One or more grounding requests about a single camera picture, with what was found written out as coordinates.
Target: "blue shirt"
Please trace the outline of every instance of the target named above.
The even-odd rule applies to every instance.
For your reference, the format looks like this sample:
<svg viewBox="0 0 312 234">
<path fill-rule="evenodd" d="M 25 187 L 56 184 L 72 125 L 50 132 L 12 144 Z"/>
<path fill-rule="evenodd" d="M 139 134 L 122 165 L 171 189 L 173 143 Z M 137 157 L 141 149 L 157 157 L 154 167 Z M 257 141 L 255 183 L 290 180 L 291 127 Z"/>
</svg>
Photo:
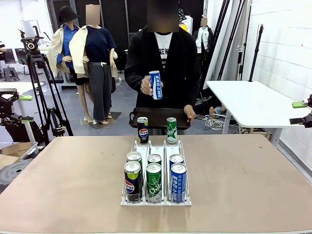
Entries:
<svg viewBox="0 0 312 234">
<path fill-rule="evenodd" d="M 63 53 L 64 56 L 71 56 L 70 50 L 69 50 L 69 42 L 73 39 L 73 36 L 78 32 L 77 28 L 74 28 L 71 30 L 67 25 L 64 25 L 63 27 L 64 31 L 64 39 L 63 39 Z M 62 63 L 63 55 L 58 54 L 57 61 L 59 64 Z M 73 62 L 66 62 L 66 66 L 74 69 Z"/>
<path fill-rule="evenodd" d="M 112 35 L 106 28 L 87 26 L 87 29 L 85 50 L 89 61 L 109 64 L 110 50 L 116 48 Z"/>
</svg>

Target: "table leg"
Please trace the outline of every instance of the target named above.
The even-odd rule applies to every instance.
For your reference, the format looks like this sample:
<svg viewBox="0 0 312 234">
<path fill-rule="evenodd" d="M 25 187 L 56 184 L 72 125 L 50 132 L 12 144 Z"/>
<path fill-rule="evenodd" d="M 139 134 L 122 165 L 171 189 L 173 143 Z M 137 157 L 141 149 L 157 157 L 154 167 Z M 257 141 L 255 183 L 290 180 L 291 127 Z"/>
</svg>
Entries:
<svg viewBox="0 0 312 234">
<path fill-rule="evenodd" d="M 272 145 L 274 145 L 275 147 L 277 147 L 278 142 L 279 142 L 279 138 L 281 136 L 282 133 L 282 128 L 274 128 L 273 133 L 272 133 L 272 137 L 270 142 L 272 143 Z"/>
<path fill-rule="evenodd" d="M 18 99 L 18 104 L 19 104 L 19 109 L 20 109 L 20 112 L 21 112 L 21 116 L 27 117 L 22 102 L 23 102 L 23 101 L 21 101 L 21 100 Z M 25 123 L 25 127 L 26 127 L 26 131 L 27 131 L 27 134 L 28 134 L 28 137 L 29 137 L 30 142 L 36 142 L 36 141 L 35 141 L 34 134 L 33 134 L 33 131 L 31 130 L 30 123 L 29 123 L 29 122 L 26 122 L 26 123 Z"/>
<path fill-rule="evenodd" d="M 227 134 L 228 133 L 229 125 L 230 125 L 230 119 L 231 119 L 231 113 L 229 112 L 229 110 L 227 110 L 222 134 Z"/>
</svg>

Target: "mannequin hand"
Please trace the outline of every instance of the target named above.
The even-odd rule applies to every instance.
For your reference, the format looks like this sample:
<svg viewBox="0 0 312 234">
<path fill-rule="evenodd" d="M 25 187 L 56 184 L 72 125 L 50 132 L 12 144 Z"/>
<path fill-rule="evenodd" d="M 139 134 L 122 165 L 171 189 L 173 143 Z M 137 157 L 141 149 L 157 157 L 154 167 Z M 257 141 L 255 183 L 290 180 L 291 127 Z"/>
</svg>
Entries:
<svg viewBox="0 0 312 234">
<path fill-rule="evenodd" d="M 83 61 L 83 62 L 89 62 L 89 59 L 88 59 L 87 56 L 83 56 L 82 61 Z"/>
<path fill-rule="evenodd" d="M 196 114 L 193 110 L 193 106 L 191 105 L 186 105 L 184 107 L 184 113 L 187 115 L 187 118 L 189 118 L 187 122 L 192 122 L 194 118 L 196 117 Z"/>
<path fill-rule="evenodd" d="M 141 83 L 141 91 L 146 95 L 153 95 L 152 85 L 150 76 L 145 76 Z"/>
<path fill-rule="evenodd" d="M 63 61 L 64 61 L 64 62 L 71 62 L 71 61 L 73 61 L 73 59 L 72 59 L 71 56 L 64 56 L 64 57 L 63 57 Z"/>
<path fill-rule="evenodd" d="M 116 67 L 116 64 L 115 64 L 114 59 L 110 59 L 110 63 L 111 63 L 111 68 L 113 68 L 113 69 L 116 69 L 116 70 L 117 70 L 117 67 Z"/>
</svg>

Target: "white shelf organizer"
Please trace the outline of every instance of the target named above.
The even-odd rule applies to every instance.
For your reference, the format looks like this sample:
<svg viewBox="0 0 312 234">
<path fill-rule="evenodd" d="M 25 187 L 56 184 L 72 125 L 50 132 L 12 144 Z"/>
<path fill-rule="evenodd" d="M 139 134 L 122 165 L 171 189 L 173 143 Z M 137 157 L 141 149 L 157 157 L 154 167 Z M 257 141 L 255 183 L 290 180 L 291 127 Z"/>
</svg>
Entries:
<svg viewBox="0 0 312 234">
<path fill-rule="evenodd" d="M 143 196 L 140 202 L 131 203 L 128 200 L 125 179 L 122 183 L 122 195 L 121 195 L 121 205 L 122 206 L 191 206 L 191 199 L 189 194 L 189 182 L 186 181 L 186 192 L 185 200 L 182 203 L 173 203 L 171 202 L 171 188 L 170 188 L 170 169 L 169 169 L 169 157 L 172 154 L 181 154 L 184 156 L 182 140 L 179 139 L 178 143 L 175 145 L 167 145 L 166 141 L 163 142 L 163 145 L 153 145 L 149 140 L 148 144 L 138 144 L 137 140 L 134 139 L 131 151 L 138 151 L 142 155 L 142 176 L 143 176 Z M 147 166 L 147 157 L 150 154 L 158 154 L 161 156 L 161 186 L 162 186 L 162 195 L 160 203 L 149 203 L 146 201 L 146 166 Z"/>
</svg>

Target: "beige tabletop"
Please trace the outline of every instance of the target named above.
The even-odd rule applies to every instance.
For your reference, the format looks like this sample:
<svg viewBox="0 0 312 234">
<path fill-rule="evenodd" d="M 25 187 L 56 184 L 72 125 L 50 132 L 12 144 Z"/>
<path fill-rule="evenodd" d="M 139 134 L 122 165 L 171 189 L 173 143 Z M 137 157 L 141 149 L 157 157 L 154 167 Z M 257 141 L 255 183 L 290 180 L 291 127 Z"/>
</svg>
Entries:
<svg viewBox="0 0 312 234">
<path fill-rule="evenodd" d="M 182 140 L 191 207 L 120 205 L 123 166 L 133 137 L 58 137 L 0 195 L 0 230 L 312 230 L 312 186 L 263 136 L 202 135 Z"/>
</svg>

